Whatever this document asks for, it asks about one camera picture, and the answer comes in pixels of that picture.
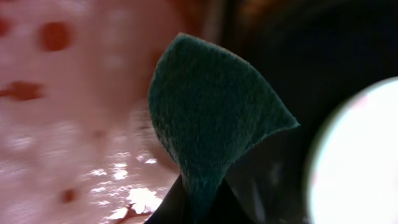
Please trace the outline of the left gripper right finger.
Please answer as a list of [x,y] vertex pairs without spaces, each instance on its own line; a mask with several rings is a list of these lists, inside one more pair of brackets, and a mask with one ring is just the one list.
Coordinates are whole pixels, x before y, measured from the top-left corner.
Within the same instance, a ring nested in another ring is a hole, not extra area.
[[208,224],[254,224],[225,179],[208,213]]

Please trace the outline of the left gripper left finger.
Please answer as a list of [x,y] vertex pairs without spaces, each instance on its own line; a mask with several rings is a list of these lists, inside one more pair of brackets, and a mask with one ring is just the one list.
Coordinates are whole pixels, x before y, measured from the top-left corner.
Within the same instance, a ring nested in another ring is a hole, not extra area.
[[145,224],[194,224],[192,209],[186,190],[183,186],[182,176],[179,175],[173,186],[159,205],[157,210],[149,217]]

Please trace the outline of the green yellow sponge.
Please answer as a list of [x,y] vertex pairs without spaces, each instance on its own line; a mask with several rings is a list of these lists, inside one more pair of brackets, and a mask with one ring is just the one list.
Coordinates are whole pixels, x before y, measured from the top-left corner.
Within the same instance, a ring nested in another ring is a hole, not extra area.
[[232,163],[264,138],[298,126],[250,63],[187,34],[176,36],[157,62],[148,103],[195,220],[210,210]]

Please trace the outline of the light blue plate top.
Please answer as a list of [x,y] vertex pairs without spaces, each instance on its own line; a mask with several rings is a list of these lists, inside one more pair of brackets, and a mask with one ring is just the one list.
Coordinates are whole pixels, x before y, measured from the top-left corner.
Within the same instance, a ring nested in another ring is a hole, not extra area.
[[397,224],[397,78],[340,104],[305,165],[309,223]]

